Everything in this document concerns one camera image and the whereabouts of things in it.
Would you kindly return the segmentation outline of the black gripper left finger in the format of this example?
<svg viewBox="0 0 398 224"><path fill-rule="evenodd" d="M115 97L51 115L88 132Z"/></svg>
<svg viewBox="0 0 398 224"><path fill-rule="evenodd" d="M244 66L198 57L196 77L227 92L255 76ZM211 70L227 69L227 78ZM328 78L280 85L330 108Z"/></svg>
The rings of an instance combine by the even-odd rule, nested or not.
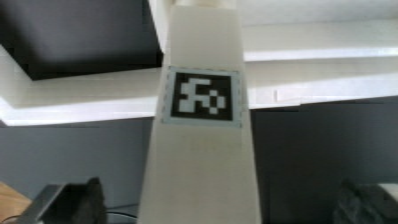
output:
<svg viewBox="0 0 398 224"><path fill-rule="evenodd" d="M106 224L99 178L85 183L47 184L22 211L15 224Z"/></svg>

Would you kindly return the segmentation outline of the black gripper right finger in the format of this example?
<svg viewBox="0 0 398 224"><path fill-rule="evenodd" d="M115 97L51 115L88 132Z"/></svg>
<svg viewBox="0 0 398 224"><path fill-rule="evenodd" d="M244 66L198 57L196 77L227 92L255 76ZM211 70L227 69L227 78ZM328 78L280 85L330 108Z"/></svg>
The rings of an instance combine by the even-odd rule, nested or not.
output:
<svg viewBox="0 0 398 224"><path fill-rule="evenodd" d="M398 183L340 182L332 224L398 224Z"/></svg>

